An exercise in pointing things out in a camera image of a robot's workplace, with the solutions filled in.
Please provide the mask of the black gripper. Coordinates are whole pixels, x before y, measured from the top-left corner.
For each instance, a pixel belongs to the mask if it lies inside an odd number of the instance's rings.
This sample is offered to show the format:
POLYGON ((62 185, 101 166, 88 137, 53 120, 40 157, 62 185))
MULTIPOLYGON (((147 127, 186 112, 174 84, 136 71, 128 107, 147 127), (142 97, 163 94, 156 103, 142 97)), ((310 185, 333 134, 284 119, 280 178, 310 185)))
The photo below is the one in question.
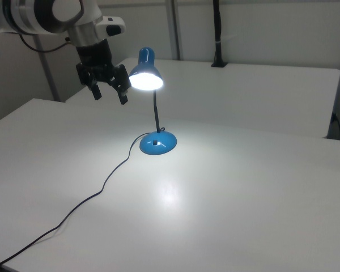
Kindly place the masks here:
POLYGON ((76 65, 79 80, 92 92, 95 100, 102 95, 97 81, 108 83, 118 94, 121 105, 128 102, 127 92, 131 87, 128 72, 123 64, 113 66, 112 54, 105 39, 90 46, 76 47, 80 62, 76 65))

